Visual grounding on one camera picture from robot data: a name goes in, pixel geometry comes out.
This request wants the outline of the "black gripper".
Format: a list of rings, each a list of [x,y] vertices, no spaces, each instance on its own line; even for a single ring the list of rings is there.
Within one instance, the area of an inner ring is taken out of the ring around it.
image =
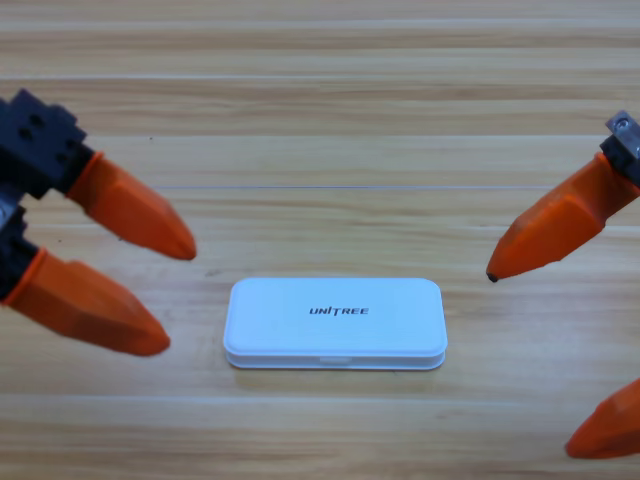
[[[171,203],[102,152],[88,162],[86,133],[60,105],[26,89],[1,102],[1,298],[17,286],[39,248],[24,238],[28,194],[57,190],[119,238],[178,260],[197,247]]]
[[[639,197],[639,123],[621,110],[606,126],[611,135],[600,144],[603,154],[518,216],[498,241],[486,267],[491,281],[564,259]]]

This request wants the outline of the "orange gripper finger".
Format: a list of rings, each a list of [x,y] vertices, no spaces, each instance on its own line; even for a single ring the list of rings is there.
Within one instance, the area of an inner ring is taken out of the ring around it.
[[[609,459],[639,453],[639,380],[603,400],[565,445],[572,458]]]
[[[57,334],[116,352],[152,356],[170,346],[161,323],[127,288],[45,249],[2,303]]]

